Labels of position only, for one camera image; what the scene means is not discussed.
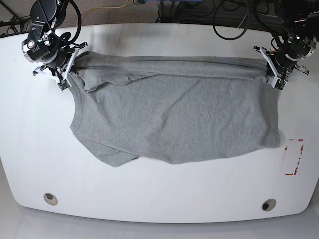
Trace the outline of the grey T-shirt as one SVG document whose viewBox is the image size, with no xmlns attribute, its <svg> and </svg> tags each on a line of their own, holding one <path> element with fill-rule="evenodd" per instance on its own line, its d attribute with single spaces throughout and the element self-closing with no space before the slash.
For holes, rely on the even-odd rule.
<svg viewBox="0 0 319 239">
<path fill-rule="evenodd" d="M 281 144 L 278 91 L 264 60 L 119 57 L 86 51 L 69 73 L 74 136 L 117 167 L 244 155 Z"/>
</svg>

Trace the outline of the black tripod stand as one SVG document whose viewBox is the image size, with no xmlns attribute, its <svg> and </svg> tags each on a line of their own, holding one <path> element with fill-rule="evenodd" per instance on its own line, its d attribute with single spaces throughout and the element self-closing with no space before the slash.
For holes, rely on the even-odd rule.
<svg viewBox="0 0 319 239">
<path fill-rule="evenodd" d="M 5 32 L 0 33 L 0 37 L 5 38 L 9 36 L 28 33 L 28 26 L 31 23 L 30 15 L 19 17 L 2 0 L 0 1 L 0 5 L 11 15 L 9 21 L 0 21 L 1 28 L 7 27 L 7 30 Z"/>
</svg>

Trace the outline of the red tape rectangle marking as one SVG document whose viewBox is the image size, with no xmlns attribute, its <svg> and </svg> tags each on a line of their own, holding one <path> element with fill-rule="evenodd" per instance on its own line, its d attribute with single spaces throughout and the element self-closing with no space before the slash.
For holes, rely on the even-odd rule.
<svg viewBox="0 0 319 239">
<path fill-rule="evenodd" d="M 296 175 L 303 153 L 304 142 L 303 139 L 288 139 L 284 154 L 284 175 Z"/>
</svg>

